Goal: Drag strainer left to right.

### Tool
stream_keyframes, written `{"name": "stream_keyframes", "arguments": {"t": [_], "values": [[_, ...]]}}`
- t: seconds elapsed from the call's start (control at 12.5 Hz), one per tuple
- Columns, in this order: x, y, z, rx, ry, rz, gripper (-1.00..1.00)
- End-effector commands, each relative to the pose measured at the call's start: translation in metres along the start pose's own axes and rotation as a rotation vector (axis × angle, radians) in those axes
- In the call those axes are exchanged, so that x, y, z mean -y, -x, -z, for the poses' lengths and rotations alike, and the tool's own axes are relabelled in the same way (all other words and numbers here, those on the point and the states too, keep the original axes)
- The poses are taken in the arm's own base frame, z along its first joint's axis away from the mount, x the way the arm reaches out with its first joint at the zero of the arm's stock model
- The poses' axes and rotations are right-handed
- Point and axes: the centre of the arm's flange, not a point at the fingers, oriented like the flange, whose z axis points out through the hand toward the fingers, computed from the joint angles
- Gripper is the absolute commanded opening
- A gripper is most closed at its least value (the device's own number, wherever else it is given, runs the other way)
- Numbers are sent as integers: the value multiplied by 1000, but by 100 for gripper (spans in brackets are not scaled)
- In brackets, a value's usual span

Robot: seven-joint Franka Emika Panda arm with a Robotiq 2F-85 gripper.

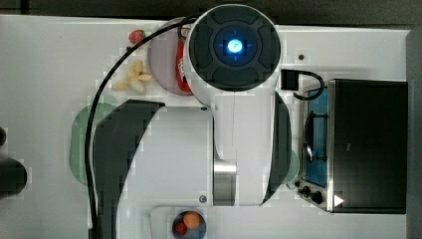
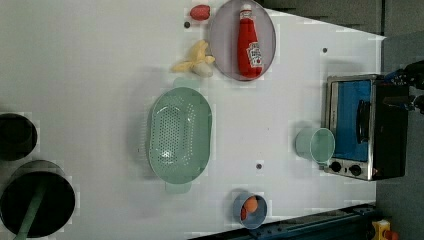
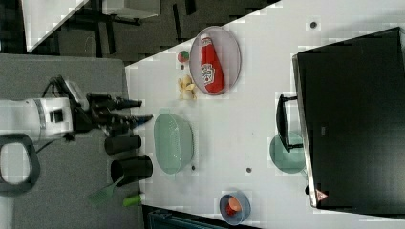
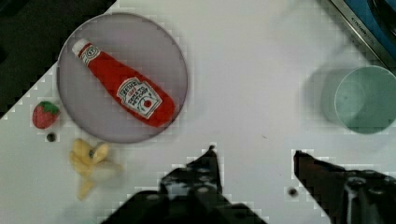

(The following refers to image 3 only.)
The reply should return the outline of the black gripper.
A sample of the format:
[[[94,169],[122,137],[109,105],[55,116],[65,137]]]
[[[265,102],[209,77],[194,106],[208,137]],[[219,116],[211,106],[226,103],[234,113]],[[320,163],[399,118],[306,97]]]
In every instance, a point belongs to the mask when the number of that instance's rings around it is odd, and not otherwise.
[[[89,108],[74,109],[74,133],[86,134],[99,129],[106,136],[127,134],[131,129],[143,125],[153,119],[149,115],[131,115],[128,120],[125,116],[114,114],[114,111],[137,108],[142,105],[141,100],[131,100],[122,97],[111,97],[108,94],[86,94]]]

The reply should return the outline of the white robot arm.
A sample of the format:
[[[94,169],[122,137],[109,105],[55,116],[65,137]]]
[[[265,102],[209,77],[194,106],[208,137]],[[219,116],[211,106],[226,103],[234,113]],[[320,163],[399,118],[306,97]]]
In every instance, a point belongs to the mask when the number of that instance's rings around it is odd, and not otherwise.
[[[33,142],[64,137],[74,140],[77,134],[94,129],[107,136],[127,134],[150,121],[153,116],[123,115],[116,111],[140,107],[139,100],[86,94],[85,104],[73,97],[32,98],[1,101],[1,135],[23,134]]]

